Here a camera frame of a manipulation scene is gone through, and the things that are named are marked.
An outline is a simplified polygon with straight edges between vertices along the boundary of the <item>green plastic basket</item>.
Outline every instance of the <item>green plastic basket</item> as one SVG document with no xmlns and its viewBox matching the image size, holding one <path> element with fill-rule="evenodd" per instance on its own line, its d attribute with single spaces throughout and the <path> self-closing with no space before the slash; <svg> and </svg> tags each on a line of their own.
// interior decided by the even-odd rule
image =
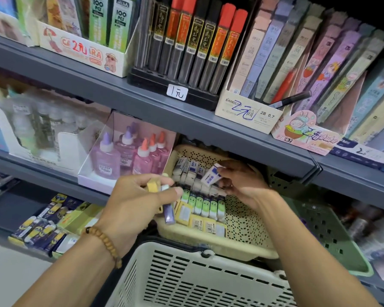
<svg viewBox="0 0 384 307">
<path fill-rule="evenodd" d="M 352 275 L 371 277 L 373 267 L 350 238 L 337 215 L 327 206 L 283 197 L 309 231 Z"/>
</svg>

